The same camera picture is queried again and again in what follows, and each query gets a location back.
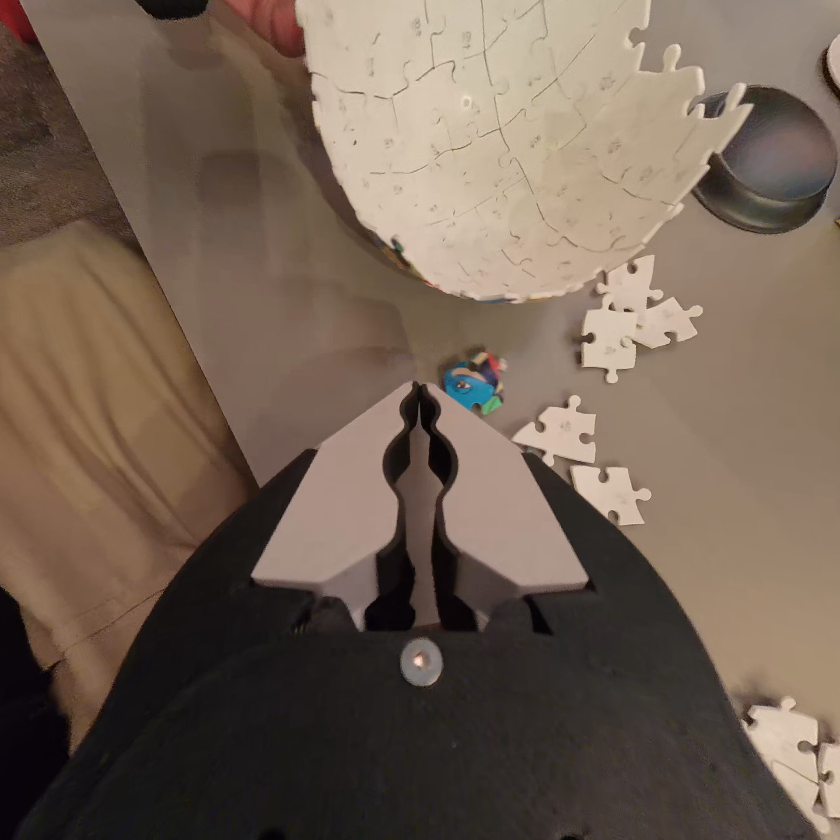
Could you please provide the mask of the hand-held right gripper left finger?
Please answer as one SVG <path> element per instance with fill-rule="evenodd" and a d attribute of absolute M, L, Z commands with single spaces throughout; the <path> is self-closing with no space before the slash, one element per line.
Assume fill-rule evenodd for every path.
<path fill-rule="evenodd" d="M 400 584 L 404 504 L 418 384 L 407 382 L 326 438 L 252 571 L 262 586 L 332 597 L 365 629 L 365 614 Z"/>

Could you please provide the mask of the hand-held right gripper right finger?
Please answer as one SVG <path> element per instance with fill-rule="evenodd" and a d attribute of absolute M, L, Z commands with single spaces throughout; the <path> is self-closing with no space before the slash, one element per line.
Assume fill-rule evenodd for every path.
<path fill-rule="evenodd" d="M 436 385 L 421 388 L 420 420 L 441 484 L 432 570 L 442 627 L 480 631 L 505 602 L 585 589 L 589 576 L 520 449 Z"/>

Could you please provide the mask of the partly built puzzle ball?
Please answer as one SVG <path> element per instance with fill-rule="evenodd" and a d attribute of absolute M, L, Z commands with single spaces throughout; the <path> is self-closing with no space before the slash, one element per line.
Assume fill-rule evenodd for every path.
<path fill-rule="evenodd" d="M 645 1 L 297 2 L 314 122 L 360 223 L 429 286 L 576 291 L 626 264 L 740 130 Z"/>

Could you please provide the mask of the colourful puzzle piece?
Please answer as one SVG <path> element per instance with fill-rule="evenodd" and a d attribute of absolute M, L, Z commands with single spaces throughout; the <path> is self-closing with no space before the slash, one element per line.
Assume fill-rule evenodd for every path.
<path fill-rule="evenodd" d="M 444 392 L 471 412 L 483 416 L 504 403 L 502 375 L 508 369 L 505 359 L 482 350 L 449 368 L 443 376 Z"/>

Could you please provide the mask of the black round ball stand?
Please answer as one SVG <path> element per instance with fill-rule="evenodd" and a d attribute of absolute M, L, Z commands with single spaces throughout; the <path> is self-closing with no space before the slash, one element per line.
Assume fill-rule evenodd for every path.
<path fill-rule="evenodd" d="M 776 87 L 748 86 L 749 116 L 692 189 L 721 221 L 758 235 L 782 235 L 809 222 L 837 172 L 834 137 L 803 100 Z"/>

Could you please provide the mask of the person's left hand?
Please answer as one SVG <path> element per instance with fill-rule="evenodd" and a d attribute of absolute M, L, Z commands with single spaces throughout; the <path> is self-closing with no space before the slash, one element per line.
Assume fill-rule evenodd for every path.
<path fill-rule="evenodd" d="M 298 25 L 296 1 L 226 1 L 226 5 L 257 34 L 286 58 L 305 54 L 305 40 Z"/>

